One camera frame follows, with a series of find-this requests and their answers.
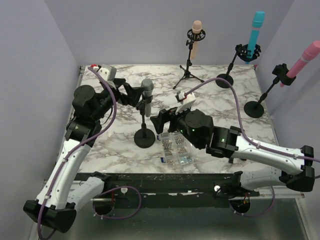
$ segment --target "microphone stand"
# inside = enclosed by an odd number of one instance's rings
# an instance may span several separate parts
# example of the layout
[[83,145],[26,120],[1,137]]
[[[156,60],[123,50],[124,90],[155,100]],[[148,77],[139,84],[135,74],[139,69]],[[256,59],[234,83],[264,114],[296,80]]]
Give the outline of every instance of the microphone stand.
[[183,69],[184,71],[184,74],[182,76],[182,78],[180,78],[180,80],[178,81],[178,83],[173,87],[173,89],[176,89],[176,87],[178,86],[178,84],[184,80],[184,79],[197,79],[199,80],[200,82],[204,82],[203,80],[201,80],[200,78],[196,77],[195,75],[191,74],[191,72],[189,71],[189,67],[192,66],[192,62],[190,60],[190,56],[191,56],[191,51],[194,47],[194,43],[195,42],[198,42],[198,41],[201,41],[205,38],[206,36],[206,32],[201,30],[200,33],[194,33],[192,31],[192,29],[190,29],[188,32],[187,32],[187,37],[190,39],[190,40],[187,40],[186,41],[186,46],[189,45],[189,55],[188,55],[188,59],[186,61],[186,69],[184,69],[181,65],[180,65],[180,68]]
[[285,63],[276,65],[272,71],[273,75],[276,75],[276,77],[273,79],[271,86],[268,88],[268,90],[261,95],[259,98],[259,101],[249,101],[244,105],[244,112],[251,118],[258,119],[260,118],[264,112],[265,109],[261,105],[262,101],[264,101],[270,90],[277,84],[279,81],[281,81],[284,85],[290,86],[296,77],[290,78],[287,76],[287,73],[289,72],[287,65]]
[[147,149],[151,147],[155,141],[156,136],[152,130],[147,128],[146,122],[145,122],[145,115],[146,115],[146,105],[151,103],[152,96],[144,97],[142,96],[142,100],[138,102],[136,105],[136,109],[140,111],[140,115],[142,116],[142,124],[141,129],[139,129],[134,134],[134,143],[142,149]]
[[[253,56],[252,58],[248,58],[248,56],[250,55],[251,51],[248,50],[248,44],[242,46],[241,44],[235,46],[235,55],[232,59],[232,62],[229,64],[228,66],[228,70],[226,73],[222,73],[222,74],[219,74],[217,76],[217,78],[222,78],[224,80],[227,80],[231,85],[234,84],[234,79],[232,78],[232,76],[230,76],[230,72],[232,70],[232,68],[234,67],[234,63],[235,63],[235,60],[237,58],[237,56],[245,61],[245,62],[251,62],[253,60],[256,60],[259,56],[260,56],[260,53],[261,53],[261,49],[260,49],[260,46],[258,44],[255,45],[255,49],[254,49],[254,53],[253,53]],[[215,81],[215,83],[220,87],[220,88],[223,88],[223,89],[227,89],[229,88],[229,86],[222,82],[222,81]]]

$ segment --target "gray wall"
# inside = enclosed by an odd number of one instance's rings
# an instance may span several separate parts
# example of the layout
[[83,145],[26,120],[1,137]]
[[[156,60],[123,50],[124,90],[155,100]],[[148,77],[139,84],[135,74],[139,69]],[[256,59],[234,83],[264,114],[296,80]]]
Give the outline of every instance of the gray wall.
[[194,20],[207,35],[193,63],[228,64],[235,46],[248,43],[255,11],[266,12],[259,36],[265,51],[293,1],[45,0],[82,65],[185,64]]
[[[277,64],[287,63],[290,69],[304,49],[314,40],[320,40],[320,1],[295,0],[287,16],[262,56],[257,76],[262,90],[275,77],[271,74]],[[312,60],[297,75],[290,87],[274,87],[267,97],[267,107],[281,146],[300,148],[313,146],[320,159],[320,56]],[[320,164],[313,164],[317,175]],[[307,193],[309,213],[320,236],[320,182]]]
[[0,239],[25,240],[59,152],[78,65],[43,0],[0,3]]

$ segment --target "pink microphone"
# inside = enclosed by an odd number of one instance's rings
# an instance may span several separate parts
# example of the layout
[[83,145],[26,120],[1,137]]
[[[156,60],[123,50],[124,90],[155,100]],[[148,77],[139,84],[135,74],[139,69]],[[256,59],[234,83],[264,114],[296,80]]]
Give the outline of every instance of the pink microphone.
[[314,59],[319,53],[320,40],[316,40],[304,50],[302,56],[299,58],[298,61],[296,61],[296,63],[293,65],[290,71],[288,71],[286,76],[293,79],[305,67],[305,65],[307,65],[307,63]]

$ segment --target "microphone head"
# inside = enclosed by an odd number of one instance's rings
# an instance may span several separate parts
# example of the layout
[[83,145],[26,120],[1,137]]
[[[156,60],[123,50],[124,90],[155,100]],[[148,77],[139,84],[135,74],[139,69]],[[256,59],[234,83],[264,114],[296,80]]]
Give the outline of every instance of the microphone head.
[[142,80],[141,87],[144,87],[145,92],[151,92],[154,89],[154,83],[151,79],[146,78]]
[[202,22],[199,20],[194,21],[192,25],[192,32],[194,32],[195,34],[198,34],[200,33],[201,30],[202,30]]
[[302,57],[310,61],[314,59],[318,54],[320,53],[320,40],[316,40],[313,43],[311,43],[302,53]]
[[261,28],[265,20],[264,11],[256,11],[252,21],[253,28]]

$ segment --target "marble tabletop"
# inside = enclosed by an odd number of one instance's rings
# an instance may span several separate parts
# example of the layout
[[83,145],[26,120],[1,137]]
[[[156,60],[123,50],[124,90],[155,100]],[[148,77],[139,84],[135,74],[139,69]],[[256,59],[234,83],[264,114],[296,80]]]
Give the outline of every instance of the marble tabletop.
[[[183,80],[176,90],[173,86],[183,75],[178,65],[115,65],[116,77],[125,78],[132,87],[139,87],[145,78],[153,80],[153,102],[151,115],[156,116],[161,109],[177,107],[179,103],[175,94],[179,90],[191,89],[200,82],[196,79]],[[190,71],[195,76],[207,80],[227,71],[227,65],[192,66]],[[252,65],[235,65],[230,75],[234,79],[233,87],[239,99],[241,118],[246,134],[256,140],[275,144],[270,120],[266,113],[261,118],[247,116],[243,107],[245,103],[258,100],[261,91]],[[81,85],[91,85],[96,92],[101,92],[99,81],[87,68]],[[230,89],[223,89],[211,82],[194,92],[196,101],[192,109],[199,109],[213,118],[213,124],[229,128],[239,126],[234,96]],[[146,125],[155,132],[149,118]],[[141,128],[141,115],[132,106],[117,104],[117,115],[113,125],[98,137],[93,148],[80,166],[79,172],[91,173],[233,173],[236,171],[253,171],[266,168],[266,165],[234,159],[228,163],[227,158],[216,158],[206,154],[205,149],[195,150],[195,161],[188,165],[170,166],[161,162],[164,156],[162,144],[155,141],[147,149],[139,148],[134,143],[134,134]]]

